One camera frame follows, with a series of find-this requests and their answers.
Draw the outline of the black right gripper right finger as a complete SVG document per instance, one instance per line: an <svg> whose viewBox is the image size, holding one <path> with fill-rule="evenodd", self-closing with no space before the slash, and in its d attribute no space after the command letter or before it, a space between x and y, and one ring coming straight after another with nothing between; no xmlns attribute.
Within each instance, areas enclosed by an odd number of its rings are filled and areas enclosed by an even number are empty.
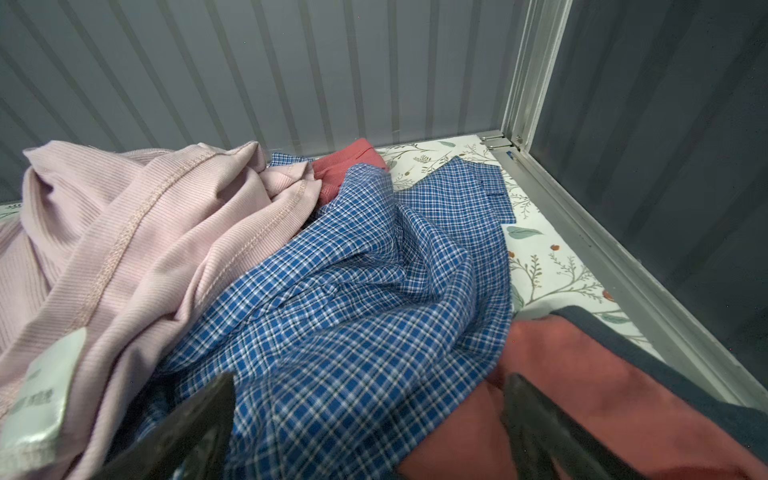
<svg viewBox="0 0 768 480"><path fill-rule="evenodd" d="M642 479L524 376L505 380L505 427L519 479Z"/></svg>

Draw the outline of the pale pink ribbed garment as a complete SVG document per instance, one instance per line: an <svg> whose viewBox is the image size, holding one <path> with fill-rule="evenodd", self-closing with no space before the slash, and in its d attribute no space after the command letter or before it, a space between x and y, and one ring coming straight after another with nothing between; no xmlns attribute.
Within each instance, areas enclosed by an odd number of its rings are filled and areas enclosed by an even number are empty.
<svg viewBox="0 0 768 480"><path fill-rule="evenodd" d="M1 432L1 475L85 479L161 359L299 232L322 183L255 141L52 141L26 157L20 211L1 225L1 421L18 422Z"/></svg>

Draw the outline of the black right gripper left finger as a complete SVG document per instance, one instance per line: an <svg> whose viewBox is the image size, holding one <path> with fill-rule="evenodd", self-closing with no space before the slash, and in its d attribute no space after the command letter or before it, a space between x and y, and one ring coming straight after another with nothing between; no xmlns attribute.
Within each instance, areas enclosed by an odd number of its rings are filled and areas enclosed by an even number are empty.
<svg viewBox="0 0 768 480"><path fill-rule="evenodd" d="M221 479L235 408L234 374L216 377L94 479Z"/></svg>

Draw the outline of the rose red cloth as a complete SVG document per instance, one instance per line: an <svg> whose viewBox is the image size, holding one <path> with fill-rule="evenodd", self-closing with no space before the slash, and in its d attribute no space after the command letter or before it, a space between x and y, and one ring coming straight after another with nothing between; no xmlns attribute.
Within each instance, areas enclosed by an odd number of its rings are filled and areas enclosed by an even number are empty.
<svg viewBox="0 0 768 480"><path fill-rule="evenodd" d="M339 193L347 171L355 165L366 164L389 171L384 159L366 139L358 139L346 148L312 162L314 178L322 182L318 205L330 203Z"/></svg>

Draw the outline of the floral table mat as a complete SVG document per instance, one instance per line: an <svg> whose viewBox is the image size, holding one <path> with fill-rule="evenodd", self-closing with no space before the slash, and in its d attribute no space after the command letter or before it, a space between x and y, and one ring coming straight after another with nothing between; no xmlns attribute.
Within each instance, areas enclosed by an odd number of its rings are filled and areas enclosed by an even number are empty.
<svg viewBox="0 0 768 480"><path fill-rule="evenodd" d="M396 190L413 186L454 157L500 168L491 142L465 135L380 147ZM513 311L534 319L565 306L580 306L656 358L661 354L546 219L513 174L502 173L516 221L504 227Z"/></svg>

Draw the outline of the red garment with grey trim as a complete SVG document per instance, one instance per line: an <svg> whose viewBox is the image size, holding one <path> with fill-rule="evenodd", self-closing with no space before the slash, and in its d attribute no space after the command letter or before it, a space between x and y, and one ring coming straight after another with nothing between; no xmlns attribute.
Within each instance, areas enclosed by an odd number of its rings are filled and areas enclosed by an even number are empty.
<svg viewBox="0 0 768 480"><path fill-rule="evenodd" d="M503 384L519 374L650 479L763 479L767 416L720 401L586 310L511 324L491 374L397 466L408 479L512 479Z"/></svg>

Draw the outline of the blue plaid shirt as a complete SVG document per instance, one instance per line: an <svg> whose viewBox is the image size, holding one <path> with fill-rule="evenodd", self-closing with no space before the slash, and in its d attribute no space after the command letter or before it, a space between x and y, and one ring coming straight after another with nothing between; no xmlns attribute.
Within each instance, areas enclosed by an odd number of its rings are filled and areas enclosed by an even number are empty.
<svg viewBox="0 0 768 480"><path fill-rule="evenodd" d="M511 322L499 168L454 158L403 191L351 167L297 236L225 289L161 361L112 450L218 375L227 479L385 475L496 363Z"/></svg>

